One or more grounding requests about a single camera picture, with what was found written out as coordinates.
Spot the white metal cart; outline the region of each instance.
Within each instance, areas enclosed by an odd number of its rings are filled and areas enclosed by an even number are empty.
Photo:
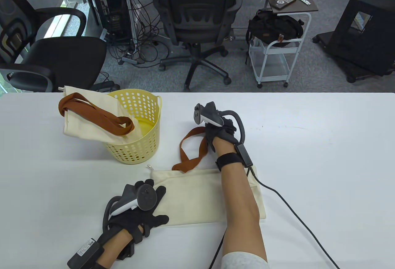
[[[283,43],[289,43],[285,47],[274,47],[273,45],[278,41],[271,42],[269,45],[263,43],[256,37],[250,44],[248,54],[250,57],[250,65],[254,70],[255,79],[258,82],[258,88],[262,88],[262,82],[285,80],[284,87],[288,87],[289,78],[291,77],[293,68],[295,67],[299,51],[306,38],[309,30],[311,15],[308,12],[292,13],[292,14],[277,14],[284,15],[306,15],[309,20],[303,30],[303,35],[300,39],[283,40]],[[295,54],[291,68],[284,54]]]

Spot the brown strap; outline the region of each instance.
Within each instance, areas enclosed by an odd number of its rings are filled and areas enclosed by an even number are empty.
[[[72,93],[59,101],[60,114],[64,116],[64,112],[68,110],[117,136],[127,135],[134,130],[134,124],[130,118],[117,117],[97,107],[80,93]]]
[[[186,173],[189,170],[194,169],[202,160],[204,156],[207,155],[208,148],[207,148],[207,140],[206,137],[203,137],[202,142],[200,143],[199,147],[199,156],[197,158],[193,158],[189,160],[188,156],[185,154],[184,150],[182,149],[182,143],[185,139],[202,134],[206,131],[205,127],[196,127],[193,128],[189,133],[182,139],[180,142],[180,156],[181,156],[181,163],[178,163],[172,167],[172,170],[181,170],[182,172]]]

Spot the black office chair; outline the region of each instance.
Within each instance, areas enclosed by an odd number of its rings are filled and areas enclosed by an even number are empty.
[[[77,36],[53,37],[35,42],[40,26],[57,15],[80,19]],[[73,86],[95,91],[118,90],[107,81],[94,85],[106,58],[106,43],[81,36],[84,13],[73,8],[34,10],[27,0],[0,0],[0,73],[13,87],[35,92],[56,92]],[[30,46],[21,64],[18,55]]]
[[[153,0],[154,6],[162,19],[166,35],[174,45],[183,43],[189,56],[162,59],[160,70],[175,62],[192,63],[184,84],[184,90],[189,91],[193,73],[198,65],[214,70],[223,77],[225,85],[231,83],[227,72],[212,64],[206,57],[220,53],[223,57],[228,54],[224,46],[217,46],[208,51],[201,51],[201,43],[216,43],[220,45],[229,35],[231,25],[240,9],[243,0]]]

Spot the label sticker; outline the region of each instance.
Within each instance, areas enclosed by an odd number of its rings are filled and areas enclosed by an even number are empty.
[[[89,239],[82,247],[78,250],[77,254],[82,257],[84,253],[94,244],[95,241],[93,239]]]

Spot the hand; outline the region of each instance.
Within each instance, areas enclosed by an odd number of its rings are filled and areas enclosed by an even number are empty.
[[[236,132],[236,127],[233,126],[232,120],[222,118],[223,119],[223,126],[218,127],[212,125],[210,123],[206,123],[206,139],[211,147],[211,149],[215,152],[218,150],[218,147],[224,145],[223,143],[219,143],[219,146],[215,145],[215,139],[222,139],[224,142],[227,142],[229,145],[232,145],[234,149],[234,144],[238,142],[236,138],[234,138],[234,134]]]
[[[140,180],[135,183],[135,188],[138,189],[143,184],[154,186],[154,180],[147,179],[145,182]],[[167,215],[153,216],[156,207],[166,193],[166,188],[164,186],[159,186],[155,192],[157,201],[152,209],[148,211],[142,211],[138,207],[133,210],[129,209],[121,214],[112,216],[108,221],[108,226],[111,228],[117,225],[126,229],[132,235],[134,243],[139,243],[143,239],[143,234],[138,228],[139,225],[141,225],[144,230],[144,236],[148,237],[151,228],[167,224],[169,221]]]

